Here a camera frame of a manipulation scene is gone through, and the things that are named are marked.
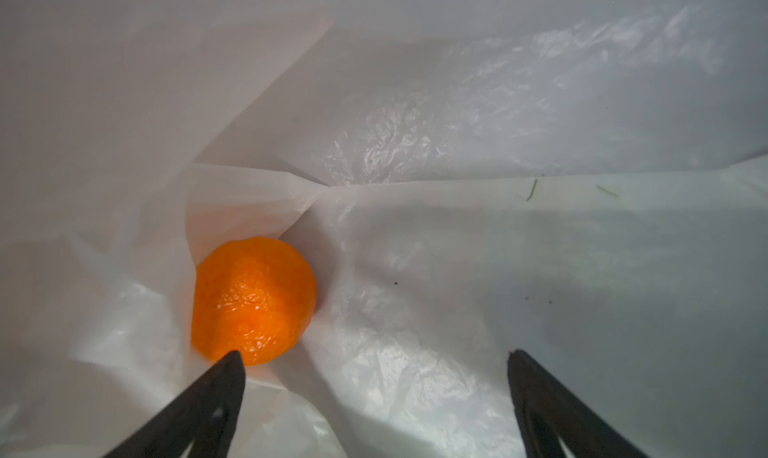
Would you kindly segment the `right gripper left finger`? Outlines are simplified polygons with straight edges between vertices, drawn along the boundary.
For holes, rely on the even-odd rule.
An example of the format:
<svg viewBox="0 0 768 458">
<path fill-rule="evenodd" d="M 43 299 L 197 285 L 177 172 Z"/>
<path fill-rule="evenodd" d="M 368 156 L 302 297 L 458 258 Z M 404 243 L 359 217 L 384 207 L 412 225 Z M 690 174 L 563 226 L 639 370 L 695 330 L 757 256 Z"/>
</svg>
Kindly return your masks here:
<svg viewBox="0 0 768 458">
<path fill-rule="evenodd" d="M 107 455 L 225 457 L 237 427 L 246 372 L 233 350 Z"/>
</svg>

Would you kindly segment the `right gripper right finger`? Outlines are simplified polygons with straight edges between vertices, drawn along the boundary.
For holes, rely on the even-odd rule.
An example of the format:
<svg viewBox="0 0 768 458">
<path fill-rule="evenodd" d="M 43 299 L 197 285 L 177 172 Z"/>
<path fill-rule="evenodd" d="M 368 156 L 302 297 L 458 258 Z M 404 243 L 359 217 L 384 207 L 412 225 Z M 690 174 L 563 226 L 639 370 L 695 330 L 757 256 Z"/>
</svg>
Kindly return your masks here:
<svg viewBox="0 0 768 458">
<path fill-rule="evenodd" d="M 645 455 L 524 350 L 509 354 L 507 378 L 528 457 Z"/>
</svg>

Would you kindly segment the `orange fruit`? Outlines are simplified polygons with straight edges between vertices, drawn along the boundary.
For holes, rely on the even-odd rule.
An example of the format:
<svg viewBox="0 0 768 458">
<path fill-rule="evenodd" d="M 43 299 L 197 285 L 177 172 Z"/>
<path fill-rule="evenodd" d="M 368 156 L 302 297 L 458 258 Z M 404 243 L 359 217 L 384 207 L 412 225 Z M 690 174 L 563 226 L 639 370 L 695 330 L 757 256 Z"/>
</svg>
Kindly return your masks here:
<svg viewBox="0 0 768 458">
<path fill-rule="evenodd" d="M 291 245 L 230 241 L 196 266 L 191 345 L 210 361 L 237 351 L 246 366 L 265 364 L 297 344 L 316 304 L 313 271 Z"/>
</svg>

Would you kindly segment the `white plastic bag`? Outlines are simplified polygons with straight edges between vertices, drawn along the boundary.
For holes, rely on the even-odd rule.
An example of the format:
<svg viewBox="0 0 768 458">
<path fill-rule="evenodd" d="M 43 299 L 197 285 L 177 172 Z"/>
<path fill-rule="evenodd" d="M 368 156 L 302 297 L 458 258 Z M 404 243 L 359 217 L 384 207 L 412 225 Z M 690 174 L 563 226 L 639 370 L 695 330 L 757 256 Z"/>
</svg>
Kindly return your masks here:
<svg viewBox="0 0 768 458">
<path fill-rule="evenodd" d="M 1 453 L 208 366 L 196 265 L 318 308 L 234 457 L 521 457 L 522 349 L 652 457 L 767 453 L 767 0 L 1 0 Z"/>
</svg>

